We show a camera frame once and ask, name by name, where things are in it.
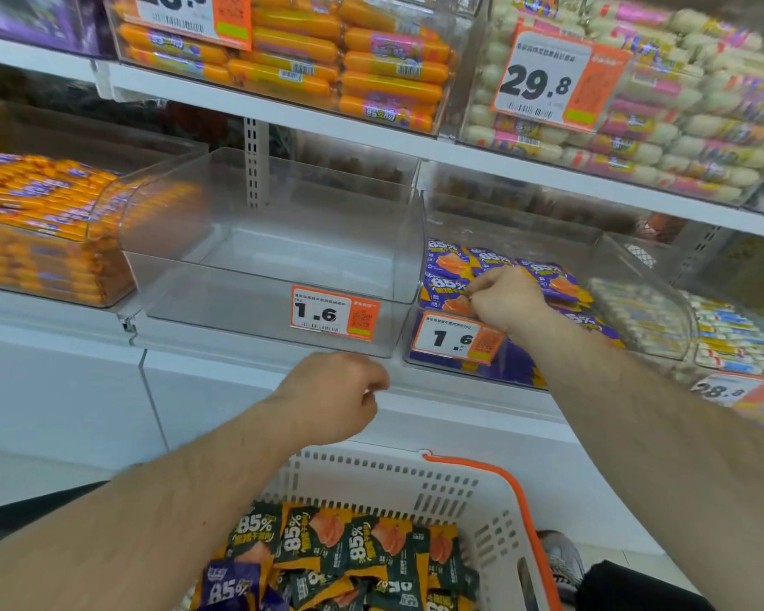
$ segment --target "shopping basket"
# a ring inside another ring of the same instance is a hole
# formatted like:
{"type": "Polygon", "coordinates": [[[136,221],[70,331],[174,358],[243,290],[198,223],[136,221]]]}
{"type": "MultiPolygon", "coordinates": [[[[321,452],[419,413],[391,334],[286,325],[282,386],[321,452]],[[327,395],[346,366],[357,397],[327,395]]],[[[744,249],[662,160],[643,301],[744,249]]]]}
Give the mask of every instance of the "shopping basket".
{"type": "Polygon", "coordinates": [[[523,491],[495,466],[343,441],[291,457],[263,499],[455,523],[480,573],[480,611],[561,610],[523,491]]]}

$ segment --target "forearm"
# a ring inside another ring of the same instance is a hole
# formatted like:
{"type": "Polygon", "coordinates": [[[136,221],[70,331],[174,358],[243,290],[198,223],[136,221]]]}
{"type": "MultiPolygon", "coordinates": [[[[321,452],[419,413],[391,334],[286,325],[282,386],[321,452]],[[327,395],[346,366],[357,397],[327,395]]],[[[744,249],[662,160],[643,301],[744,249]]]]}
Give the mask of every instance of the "forearm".
{"type": "Polygon", "coordinates": [[[550,311],[511,335],[620,499],[719,610],[764,609],[764,429],[550,311]]]}
{"type": "Polygon", "coordinates": [[[282,405],[255,404],[1,541],[0,611],[172,608],[303,447],[282,405]]]}

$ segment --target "hand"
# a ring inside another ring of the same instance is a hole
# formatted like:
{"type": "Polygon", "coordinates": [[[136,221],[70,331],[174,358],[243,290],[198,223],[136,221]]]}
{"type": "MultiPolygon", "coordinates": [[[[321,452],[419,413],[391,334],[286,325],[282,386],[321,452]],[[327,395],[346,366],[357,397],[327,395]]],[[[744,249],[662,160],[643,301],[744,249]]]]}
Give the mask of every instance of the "hand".
{"type": "Polygon", "coordinates": [[[467,291],[478,318],[509,335],[549,310],[534,278],[520,267],[487,270],[467,291]]]}
{"type": "Polygon", "coordinates": [[[301,447],[333,444],[365,429],[376,415],[375,390],[390,386],[388,372],[360,353],[312,353],[268,399],[275,414],[299,433],[301,447]]]}

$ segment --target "sneaker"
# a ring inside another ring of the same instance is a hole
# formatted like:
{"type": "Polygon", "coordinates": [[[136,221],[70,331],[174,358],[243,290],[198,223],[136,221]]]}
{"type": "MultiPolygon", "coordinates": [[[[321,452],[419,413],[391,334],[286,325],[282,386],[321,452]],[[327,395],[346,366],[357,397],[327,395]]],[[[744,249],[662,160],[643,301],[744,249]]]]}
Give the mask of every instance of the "sneaker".
{"type": "Polygon", "coordinates": [[[574,594],[586,574],[577,547],[566,536],[554,530],[538,532],[538,538],[555,578],[560,601],[573,605],[574,594]]]}

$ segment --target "human arm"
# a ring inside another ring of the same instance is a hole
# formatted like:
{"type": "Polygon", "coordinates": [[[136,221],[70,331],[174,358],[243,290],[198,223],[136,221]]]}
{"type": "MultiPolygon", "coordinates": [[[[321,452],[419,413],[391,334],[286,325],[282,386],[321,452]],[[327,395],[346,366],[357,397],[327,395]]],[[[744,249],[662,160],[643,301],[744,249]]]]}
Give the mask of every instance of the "human arm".
{"type": "Polygon", "coordinates": [[[525,348],[591,460],[718,611],[764,611],[764,429],[693,395],[544,302],[520,268],[471,283],[525,348]]]}
{"type": "Polygon", "coordinates": [[[168,611],[283,463],[360,432],[387,387],[366,356],[309,356],[233,420],[0,541],[0,611],[168,611]]]}

